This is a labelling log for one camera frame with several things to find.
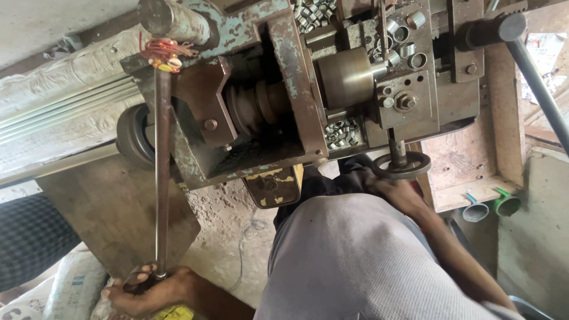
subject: machine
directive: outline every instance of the machine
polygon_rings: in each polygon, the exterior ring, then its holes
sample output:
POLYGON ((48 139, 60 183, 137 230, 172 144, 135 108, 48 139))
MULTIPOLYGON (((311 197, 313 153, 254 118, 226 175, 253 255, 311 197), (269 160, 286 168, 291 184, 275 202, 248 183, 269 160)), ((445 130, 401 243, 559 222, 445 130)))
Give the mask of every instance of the machine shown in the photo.
POLYGON ((153 168, 153 114, 166 101, 164 161, 171 154, 172 175, 190 190, 243 178, 258 206, 282 206, 299 200, 303 164, 384 148, 375 174, 416 177, 430 159, 405 144, 474 123, 483 48, 518 38, 526 6, 484 15, 482 0, 252 0, 223 10, 141 0, 148 32, 196 54, 165 82, 141 54, 121 61, 146 105, 121 116, 117 144, 153 168))

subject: person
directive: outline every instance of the person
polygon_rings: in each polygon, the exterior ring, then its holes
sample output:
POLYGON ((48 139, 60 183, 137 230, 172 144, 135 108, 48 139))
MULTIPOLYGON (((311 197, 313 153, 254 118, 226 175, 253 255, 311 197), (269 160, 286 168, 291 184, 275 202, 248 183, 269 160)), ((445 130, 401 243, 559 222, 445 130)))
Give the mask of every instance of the person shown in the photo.
POLYGON ((409 182, 374 179, 355 159, 335 179, 305 169, 300 201, 275 217, 256 311, 187 266, 143 294, 116 280, 102 295, 131 317, 186 305, 209 320, 523 319, 409 182))

